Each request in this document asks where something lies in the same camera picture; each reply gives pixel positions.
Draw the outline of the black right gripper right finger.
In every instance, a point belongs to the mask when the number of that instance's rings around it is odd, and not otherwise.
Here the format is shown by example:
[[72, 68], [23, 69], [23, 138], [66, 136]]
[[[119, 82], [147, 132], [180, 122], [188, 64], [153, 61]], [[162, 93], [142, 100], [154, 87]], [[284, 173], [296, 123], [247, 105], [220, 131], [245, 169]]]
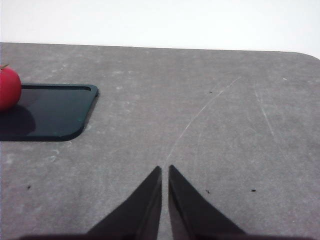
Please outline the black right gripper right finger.
[[169, 197], [189, 240], [310, 240], [308, 236], [249, 234], [211, 205], [172, 164]]

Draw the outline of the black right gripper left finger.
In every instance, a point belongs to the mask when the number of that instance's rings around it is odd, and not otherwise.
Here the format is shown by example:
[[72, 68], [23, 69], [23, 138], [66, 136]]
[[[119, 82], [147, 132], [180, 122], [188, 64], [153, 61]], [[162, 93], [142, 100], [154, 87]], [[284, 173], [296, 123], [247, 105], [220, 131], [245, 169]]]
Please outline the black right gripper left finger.
[[133, 193], [84, 234], [26, 235], [21, 240], [155, 240], [162, 204], [162, 169], [156, 166]]

